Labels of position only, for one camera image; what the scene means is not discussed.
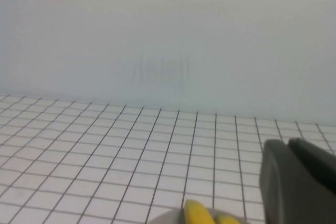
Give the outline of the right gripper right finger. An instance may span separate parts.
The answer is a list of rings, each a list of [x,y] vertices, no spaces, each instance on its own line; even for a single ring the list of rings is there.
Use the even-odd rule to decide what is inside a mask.
[[[311,176],[335,194],[335,156],[302,138],[291,138],[288,147]]]

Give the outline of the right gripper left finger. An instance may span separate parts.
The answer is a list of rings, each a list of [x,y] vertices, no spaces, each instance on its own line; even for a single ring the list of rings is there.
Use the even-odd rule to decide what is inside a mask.
[[[335,223],[335,194],[311,176],[288,143],[267,140],[262,154],[266,223]]]

